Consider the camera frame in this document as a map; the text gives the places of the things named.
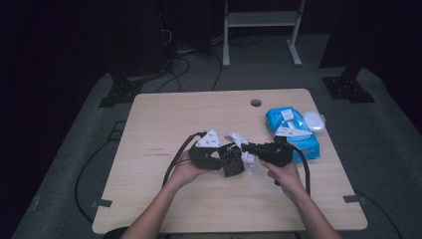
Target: small round object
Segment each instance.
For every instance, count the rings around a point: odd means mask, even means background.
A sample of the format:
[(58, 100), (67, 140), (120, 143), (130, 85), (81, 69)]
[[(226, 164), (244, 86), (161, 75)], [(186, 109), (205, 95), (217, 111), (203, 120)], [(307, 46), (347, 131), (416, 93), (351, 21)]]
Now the small round object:
[(325, 128), (325, 122), (320, 114), (315, 112), (307, 112), (304, 114), (304, 121), (308, 128), (312, 131), (321, 131)]

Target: white plastic part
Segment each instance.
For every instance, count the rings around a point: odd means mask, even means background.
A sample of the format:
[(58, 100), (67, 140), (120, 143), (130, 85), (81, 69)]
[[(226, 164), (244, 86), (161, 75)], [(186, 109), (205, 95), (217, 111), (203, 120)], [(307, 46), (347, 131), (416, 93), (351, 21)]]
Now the white plastic part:
[(282, 116), (283, 116), (283, 120), (285, 120), (285, 121), (293, 120), (295, 118), (293, 116), (292, 110), (282, 111)]
[(315, 112), (307, 112), (304, 114), (304, 121), (308, 128), (312, 131), (321, 131), (325, 128), (325, 122), (322, 116)]
[(290, 127), (282, 127), (280, 126), (277, 128), (275, 135), (277, 136), (304, 136), (304, 135), (311, 135), (313, 134), (310, 131), (295, 129)]
[(220, 140), (214, 129), (209, 130), (205, 136), (196, 142), (197, 147), (220, 147), (220, 145)]

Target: person's left hand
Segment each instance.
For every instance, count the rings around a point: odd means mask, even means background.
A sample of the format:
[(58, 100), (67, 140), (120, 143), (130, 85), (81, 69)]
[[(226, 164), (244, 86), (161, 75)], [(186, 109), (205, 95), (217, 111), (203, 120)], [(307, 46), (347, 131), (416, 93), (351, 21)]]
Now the person's left hand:
[(171, 173), (167, 183), (171, 183), (178, 188), (194, 181), (197, 176), (209, 172), (210, 170), (199, 169), (190, 161), (189, 152), (183, 151), (177, 160), (177, 164)]

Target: wooden table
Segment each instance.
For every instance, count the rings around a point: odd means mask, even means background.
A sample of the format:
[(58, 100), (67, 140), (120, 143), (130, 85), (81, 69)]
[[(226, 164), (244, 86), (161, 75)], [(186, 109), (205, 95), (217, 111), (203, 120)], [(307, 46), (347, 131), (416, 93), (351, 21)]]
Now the wooden table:
[[(254, 99), (262, 105), (253, 107)], [(228, 143), (223, 136), (232, 131), (255, 143), (272, 142), (265, 113), (279, 107), (294, 107), (302, 114), (317, 112), (311, 94), (302, 89), (137, 96), (103, 194), (103, 201), (111, 201), (111, 206), (100, 206), (94, 231), (103, 234), (130, 225), (160, 190), (171, 159), (189, 135), (213, 128), (222, 144)], [(354, 192), (327, 131), (318, 132), (316, 138), (321, 157), (309, 161), (312, 198), (335, 229), (364, 229), (367, 222), (360, 205), (344, 202), (343, 196)], [(298, 168), (305, 184), (301, 163)], [(183, 187), (160, 232), (304, 229), (293, 203), (257, 162), (252, 174), (245, 171), (224, 177), (221, 169), (203, 174)]]

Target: black tape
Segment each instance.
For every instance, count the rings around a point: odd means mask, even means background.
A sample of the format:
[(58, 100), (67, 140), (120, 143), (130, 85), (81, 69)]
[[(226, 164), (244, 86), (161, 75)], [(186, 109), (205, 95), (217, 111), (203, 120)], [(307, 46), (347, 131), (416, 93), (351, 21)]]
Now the black tape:
[(345, 203), (351, 203), (351, 202), (358, 202), (359, 201), (359, 197), (356, 195), (348, 195), (348, 196), (343, 196), (344, 202)]
[(99, 206), (101, 207), (111, 207), (112, 201), (108, 201), (108, 200), (100, 200), (99, 202)]

